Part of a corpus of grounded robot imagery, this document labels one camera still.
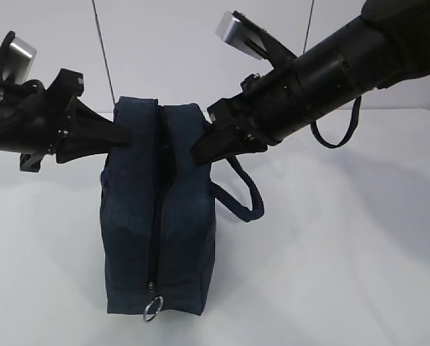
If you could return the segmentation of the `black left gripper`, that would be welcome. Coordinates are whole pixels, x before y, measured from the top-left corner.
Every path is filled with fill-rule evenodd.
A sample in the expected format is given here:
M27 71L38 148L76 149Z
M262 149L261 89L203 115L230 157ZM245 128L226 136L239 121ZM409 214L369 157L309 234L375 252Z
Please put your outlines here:
M118 125L78 100L84 92L82 73L61 69L51 85L24 108L19 134L19 170L39 172L47 155L56 162L107 154L131 144L130 130Z

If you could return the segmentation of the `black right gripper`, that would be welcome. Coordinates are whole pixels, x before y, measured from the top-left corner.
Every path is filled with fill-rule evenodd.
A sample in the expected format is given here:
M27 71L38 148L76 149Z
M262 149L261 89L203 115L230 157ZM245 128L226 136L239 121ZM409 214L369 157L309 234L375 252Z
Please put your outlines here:
M263 153L266 144L278 144L298 131L296 74L251 74L241 89L208 107L214 128L208 127L191 148L196 164Z

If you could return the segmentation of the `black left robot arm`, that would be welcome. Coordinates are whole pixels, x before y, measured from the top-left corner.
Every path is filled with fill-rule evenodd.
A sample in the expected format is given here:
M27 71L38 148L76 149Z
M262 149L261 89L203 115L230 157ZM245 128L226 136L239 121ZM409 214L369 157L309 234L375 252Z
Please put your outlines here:
M39 172L51 155L59 164L107 154L131 143L131 132L86 106L83 75L61 69L49 87L3 78L0 56L0 151L19 154L22 172Z

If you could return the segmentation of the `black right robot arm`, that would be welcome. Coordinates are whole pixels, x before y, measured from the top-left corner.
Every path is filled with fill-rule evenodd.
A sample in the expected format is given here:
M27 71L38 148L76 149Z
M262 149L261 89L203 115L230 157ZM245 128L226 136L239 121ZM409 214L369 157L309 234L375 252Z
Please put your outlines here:
M366 1L300 56L237 11L224 13L216 34L272 69L208 108L211 124L192 147L197 164L264 152L366 92L430 75L430 1Z

